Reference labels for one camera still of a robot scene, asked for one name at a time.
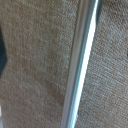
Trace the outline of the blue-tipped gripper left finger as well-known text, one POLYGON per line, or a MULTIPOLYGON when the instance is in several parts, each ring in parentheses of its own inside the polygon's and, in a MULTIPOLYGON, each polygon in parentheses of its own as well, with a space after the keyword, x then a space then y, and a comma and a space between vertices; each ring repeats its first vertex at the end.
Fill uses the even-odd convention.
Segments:
POLYGON ((0 74, 3 73, 6 63, 7 63, 7 54, 6 54, 6 48, 4 45, 2 30, 0 26, 0 74))

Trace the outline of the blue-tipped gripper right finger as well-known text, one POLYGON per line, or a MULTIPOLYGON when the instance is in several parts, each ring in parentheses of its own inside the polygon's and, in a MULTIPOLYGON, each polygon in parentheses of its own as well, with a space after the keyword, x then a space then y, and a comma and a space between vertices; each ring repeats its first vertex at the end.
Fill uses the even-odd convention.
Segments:
POLYGON ((126 58, 125 58, 125 60, 128 61, 128 46, 127 46, 127 49, 126 49, 126 58))

